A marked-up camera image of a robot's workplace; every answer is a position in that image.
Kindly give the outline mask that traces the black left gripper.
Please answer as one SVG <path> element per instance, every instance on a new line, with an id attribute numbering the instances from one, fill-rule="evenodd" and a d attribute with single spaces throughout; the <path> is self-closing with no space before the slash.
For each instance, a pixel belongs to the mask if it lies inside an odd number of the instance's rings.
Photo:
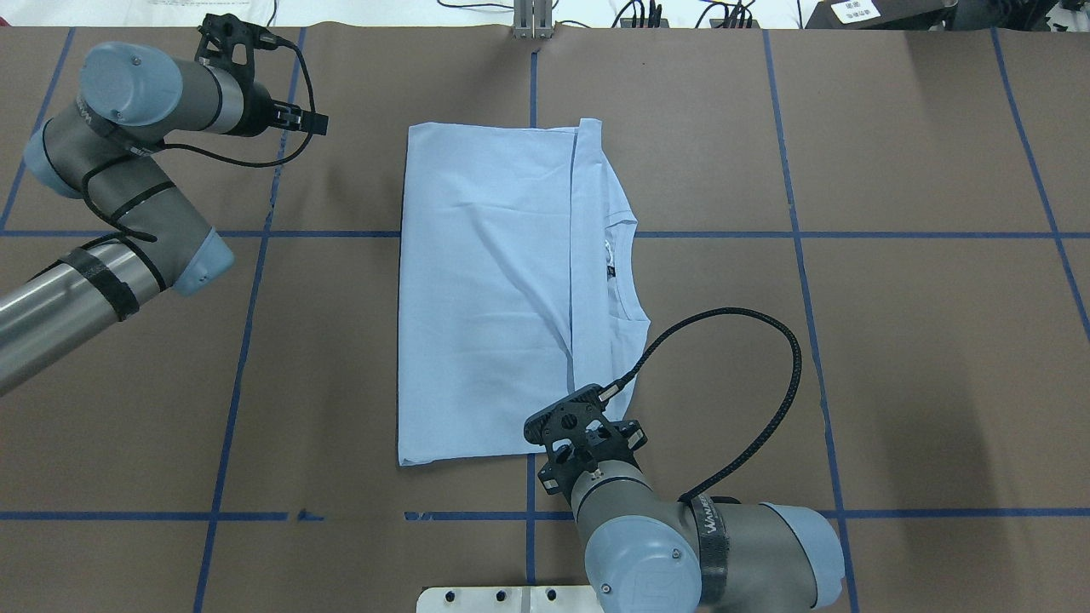
<path id="1" fill-rule="evenodd" d="M 330 117 L 304 110 L 296 105 L 275 103 L 261 82 L 254 81 L 242 88 L 243 110 L 240 120 L 230 129 L 230 135 L 254 137 L 270 127 L 308 135 L 327 135 Z"/>

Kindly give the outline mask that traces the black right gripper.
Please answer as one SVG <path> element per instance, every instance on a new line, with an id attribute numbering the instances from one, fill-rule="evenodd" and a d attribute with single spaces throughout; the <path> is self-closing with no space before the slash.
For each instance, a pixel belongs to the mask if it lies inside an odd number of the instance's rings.
<path id="1" fill-rule="evenodd" d="M 634 420 L 595 419 L 572 428 L 553 422 L 538 434 L 538 445 L 548 454 L 538 481 L 549 496 L 571 496 L 577 480 L 585 473 L 603 473 L 604 462 L 621 461 L 638 468 L 634 452 L 646 442 L 643 426 Z"/>

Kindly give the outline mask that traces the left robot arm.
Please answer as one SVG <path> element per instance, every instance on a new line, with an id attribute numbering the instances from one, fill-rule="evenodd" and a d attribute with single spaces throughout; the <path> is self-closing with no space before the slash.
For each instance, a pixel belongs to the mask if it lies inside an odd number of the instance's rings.
<path id="1" fill-rule="evenodd" d="M 3 392 L 11 392 L 156 295 L 195 295 L 233 267 L 222 236 L 166 175 L 174 131 L 326 135 L 317 110 L 272 100 L 229 51 L 195 60 L 101 43 L 78 70 L 73 105 L 43 122 L 23 163 L 44 187 L 78 199 L 109 232 L 70 249 L 3 297 Z"/>

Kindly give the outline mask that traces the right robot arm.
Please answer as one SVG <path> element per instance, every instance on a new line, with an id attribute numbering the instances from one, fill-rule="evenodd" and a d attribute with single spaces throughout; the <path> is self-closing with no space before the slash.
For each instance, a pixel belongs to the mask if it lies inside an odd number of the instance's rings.
<path id="1" fill-rule="evenodd" d="M 548 453 L 541 484 L 569 504 L 605 612 L 811 612 L 840 598 L 841 540 L 821 513 L 662 498 L 637 462 L 637 421 L 562 414 L 523 435 Z"/>

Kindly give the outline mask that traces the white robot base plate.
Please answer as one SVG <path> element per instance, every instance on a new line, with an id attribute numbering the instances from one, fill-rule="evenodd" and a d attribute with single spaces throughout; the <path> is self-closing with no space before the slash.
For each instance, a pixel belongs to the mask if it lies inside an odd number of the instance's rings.
<path id="1" fill-rule="evenodd" d="M 433 587 L 416 612 L 602 612 L 590 586 Z"/>

